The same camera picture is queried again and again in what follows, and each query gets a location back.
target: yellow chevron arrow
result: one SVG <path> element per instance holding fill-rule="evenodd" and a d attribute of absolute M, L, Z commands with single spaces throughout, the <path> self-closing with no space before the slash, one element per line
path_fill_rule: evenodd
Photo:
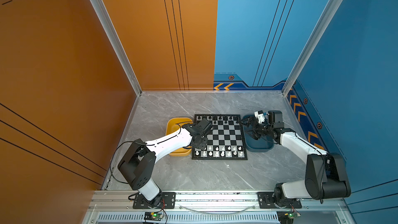
<path fill-rule="evenodd" d="M 224 87 L 225 90 L 229 90 L 229 87 L 232 86 L 233 83 L 229 84 L 228 86 Z"/>
<path fill-rule="evenodd" d="M 214 89 L 219 90 L 218 87 L 221 86 L 223 83 L 218 84 L 217 86 L 214 87 Z"/>

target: black cable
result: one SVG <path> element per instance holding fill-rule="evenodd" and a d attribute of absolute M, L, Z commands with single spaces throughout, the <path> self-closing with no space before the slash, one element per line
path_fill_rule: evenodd
<path fill-rule="evenodd" d="M 305 142 L 306 144 L 309 143 L 309 142 L 305 141 L 304 139 L 302 139 L 301 137 L 297 136 L 297 132 L 295 132 L 295 135 L 296 135 L 296 138 L 300 139 L 302 142 Z M 323 156 L 322 153 L 320 151 L 318 151 L 318 149 L 315 149 L 315 150 L 321 155 L 321 157 Z M 325 160 L 322 157 L 321 187 L 319 188 L 319 201 L 321 202 L 321 204 L 323 204 L 323 199 L 322 199 L 322 181 L 323 181 L 324 170 L 325 170 Z"/>

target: blue wall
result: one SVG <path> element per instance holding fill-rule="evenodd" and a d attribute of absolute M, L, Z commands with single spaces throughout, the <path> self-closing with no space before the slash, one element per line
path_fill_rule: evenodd
<path fill-rule="evenodd" d="M 281 0 L 276 11 L 278 1 L 218 0 L 215 73 L 237 74 L 250 87 L 289 76 L 328 0 Z"/>
<path fill-rule="evenodd" d="M 358 223 L 396 223 L 397 19 L 398 0 L 343 0 L 298 78 L 346 158 Z"/>

